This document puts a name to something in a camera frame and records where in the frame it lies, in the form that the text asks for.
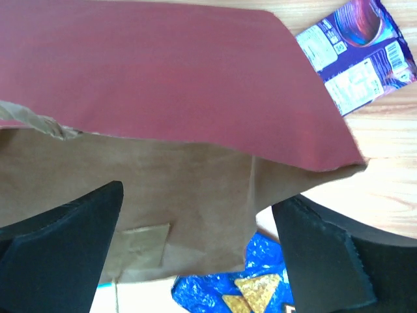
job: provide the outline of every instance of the red cardboard sheet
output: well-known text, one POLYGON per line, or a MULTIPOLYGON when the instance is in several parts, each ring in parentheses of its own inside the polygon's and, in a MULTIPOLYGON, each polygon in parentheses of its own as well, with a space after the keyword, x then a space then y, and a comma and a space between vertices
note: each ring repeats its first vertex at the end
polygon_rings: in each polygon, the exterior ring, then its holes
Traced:
POLYGON ((0 3, 2 100, 107 136, 215 143, 316 171, 362 161, 322 81, 272 13, 0 3))

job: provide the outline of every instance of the barcode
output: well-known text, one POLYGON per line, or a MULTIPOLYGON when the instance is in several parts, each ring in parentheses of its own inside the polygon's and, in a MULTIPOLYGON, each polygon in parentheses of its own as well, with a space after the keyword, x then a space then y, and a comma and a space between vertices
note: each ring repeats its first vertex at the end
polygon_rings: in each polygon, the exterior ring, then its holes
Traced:
POLYGON ((385 51, 393 73, 400 72, 408 67, 398 41, 394 41, 393 43, 387 45, 387 47, 385 47, 385 51))

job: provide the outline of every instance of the blue plastic bag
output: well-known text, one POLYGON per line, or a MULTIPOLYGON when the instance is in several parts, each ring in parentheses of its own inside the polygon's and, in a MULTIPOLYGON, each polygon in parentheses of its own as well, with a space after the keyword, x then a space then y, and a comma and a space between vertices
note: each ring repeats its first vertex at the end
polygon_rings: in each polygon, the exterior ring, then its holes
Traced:
POLYGON ((235 285, 235 280, 268 274, 278 274, 280 282, 265 313, 295 312, 287 309, 287 306, 293 306, 294 299, 281 246, 260 233, 256 233, 247 246, 244 271, 207 276, 180 276, 173 286, 172 297, 180 306, 192 313, 230 313, 232 311, 223 301, 222 296, 242 296, 235 285))

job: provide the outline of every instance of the nutrition label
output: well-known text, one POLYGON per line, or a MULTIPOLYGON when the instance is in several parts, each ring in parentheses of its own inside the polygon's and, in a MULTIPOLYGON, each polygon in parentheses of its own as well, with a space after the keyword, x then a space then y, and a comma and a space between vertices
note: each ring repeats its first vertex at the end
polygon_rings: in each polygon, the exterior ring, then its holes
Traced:
POLYGON ((384 93, 370 58, 363 60, 324 84, 342 115, 384 93))
MULTIPOLYGON (((319 26, 314 25, 310 27, 300 33, 296 39, 316 72, 321 71, 338 60, 338 54, 335 48, 333 48, 333 44, 319 26)), ((340 44, 338 45, 339 53, 345 50, 346 46, 344 44, 343 47, 340 44)))

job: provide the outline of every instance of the purple wrapper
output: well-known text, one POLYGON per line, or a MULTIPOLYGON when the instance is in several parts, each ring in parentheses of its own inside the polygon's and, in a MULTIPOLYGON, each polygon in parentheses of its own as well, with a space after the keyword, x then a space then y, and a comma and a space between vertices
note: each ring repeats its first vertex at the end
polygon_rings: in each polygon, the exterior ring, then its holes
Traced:
POLYGON ((417 81, 407 42, 380 0, 351 0, 296 39, 343 116, 417 81))

